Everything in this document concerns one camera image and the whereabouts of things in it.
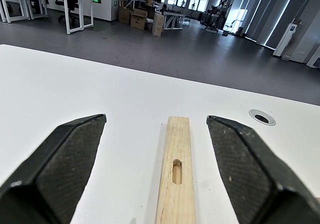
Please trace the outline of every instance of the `white tabletop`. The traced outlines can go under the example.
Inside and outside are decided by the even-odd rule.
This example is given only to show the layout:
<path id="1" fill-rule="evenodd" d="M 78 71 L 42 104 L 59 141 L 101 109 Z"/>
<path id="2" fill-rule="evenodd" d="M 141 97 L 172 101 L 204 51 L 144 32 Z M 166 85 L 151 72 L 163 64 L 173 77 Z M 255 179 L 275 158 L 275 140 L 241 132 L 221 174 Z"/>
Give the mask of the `white tabletop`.
<path id="1" fill-rule="evenodd" d="M 73 224 L 154 223 L 169 116 L 190 118 L 197 223 L 238 223 L 208 115 L 254 128 L 320 197 L 319 106 L 8 45 L 0 57 L 0 185 L 58 125 L 106 114 Z M 249 109 L 276 125 L 255 121 Z"/>

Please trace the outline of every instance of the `office chair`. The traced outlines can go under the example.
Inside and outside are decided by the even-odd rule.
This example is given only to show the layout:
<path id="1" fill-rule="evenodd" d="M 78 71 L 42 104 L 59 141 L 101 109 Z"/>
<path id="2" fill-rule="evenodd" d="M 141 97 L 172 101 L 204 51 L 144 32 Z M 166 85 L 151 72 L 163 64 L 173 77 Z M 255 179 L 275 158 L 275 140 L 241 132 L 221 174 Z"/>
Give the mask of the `office chair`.
<path id="1" fill-rule="evenodd" d="M 71 11 L 74 11 L 76 8 L 79 8 L 78 0 L 67 0 L 68 2 L 68 14 L 69 18 L 71 19 L 71 26 L 74 26 L 76 24 L 76 20 L 79 20 L 79 17 L 71 13 Z M 64 6 L 64 0 L 55 0 L 55 4 L 58 6 Z M 58 18 L 58 22 L 62 22 L 63 19 L 65 19 L 65 15 L 61 15 Z"/>

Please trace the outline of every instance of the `tiled floor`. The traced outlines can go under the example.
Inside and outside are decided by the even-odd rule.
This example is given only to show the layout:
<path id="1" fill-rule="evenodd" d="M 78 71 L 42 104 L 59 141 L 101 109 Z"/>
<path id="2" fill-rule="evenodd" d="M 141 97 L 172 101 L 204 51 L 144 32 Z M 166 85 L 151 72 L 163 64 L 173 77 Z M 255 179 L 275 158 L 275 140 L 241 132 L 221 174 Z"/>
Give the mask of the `tiled floor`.
<path id="1" fill-rule="evenodd" d="M 57 18 L 0 22 L 0 44 L 320 105 L 320 71 L 272 57 L 253 42 L 204 30 L 192 20 L 162 37 L 118 22 L 66 34 Z"/>

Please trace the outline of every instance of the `exit sign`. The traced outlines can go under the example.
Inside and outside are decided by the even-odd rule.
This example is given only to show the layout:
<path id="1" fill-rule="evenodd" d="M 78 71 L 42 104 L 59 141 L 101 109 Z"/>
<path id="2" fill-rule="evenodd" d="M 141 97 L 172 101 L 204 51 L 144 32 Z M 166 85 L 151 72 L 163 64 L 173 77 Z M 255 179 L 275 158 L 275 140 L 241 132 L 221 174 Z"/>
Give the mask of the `exit sign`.
<path id="1" fill-rule="evenodd" d="M 101 4 L 101 0 L 92 0 L 94 3 L 99 3 Z"/>

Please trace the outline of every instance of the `office desk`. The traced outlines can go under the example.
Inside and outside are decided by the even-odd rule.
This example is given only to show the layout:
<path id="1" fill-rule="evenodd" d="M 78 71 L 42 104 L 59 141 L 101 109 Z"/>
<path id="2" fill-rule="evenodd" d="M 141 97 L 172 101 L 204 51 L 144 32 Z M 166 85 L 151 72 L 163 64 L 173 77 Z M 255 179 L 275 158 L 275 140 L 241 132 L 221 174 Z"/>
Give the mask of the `office desk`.
<path id="1" fill-rule="evenodd" d="M 169 116 L 190 119 L 197 223 L 238 223 L 207 115 L 254 128 L 320 197 L 320 106 L 8 45 L 0 57 L 0 185 L 55 127 L 106 114 L 73 224 L 154 223 Z M 276 125 L 257 122 L 250 109 Z"/>
<path id="2" fill-rule="evenodd" d="M 40 3 L 40 9 L 41 9 L 41 15 L 39 17 L 47 16 L 47 5 L 44 0 L 39 0 Z M 77 31 L 83 31 L 85 28 L 88 27 L 93 27 L 94 26 L 94 16 L 93 16 L 93 2 L 91 0 L 91 23 L 84 25 L 84 11 L 83 11 L 83 0 L 78 0 L 79 4 L 79 22 L 80 22 L 80 27 L 77 28 L 70 28 L 70 23 L 69 23 L 69 13 L 68 13 L 68 2 L 67 0 L 64 0 L 64 13 L 65 13 L 65 25 L 66 25 L 66 33 L 69 35 L 73 32 Z M 15 17 L 10 17 L 9 11 L 6 5 L 6 0 L 2 0 L 2 5 L 4 6 L 4 14 L 5 14 L 5 19 L 8 23 L 11 23 L 11 21 L 19 21 L 19 20 L 24 20 L 24 19 L 34 19 L 34 15 L 32 12 L 31 8 L 31 2 L 30 0 L 19 0 L 20 8 L 21 8 L 21 14 L 22 16 L 15 16 Z"/>

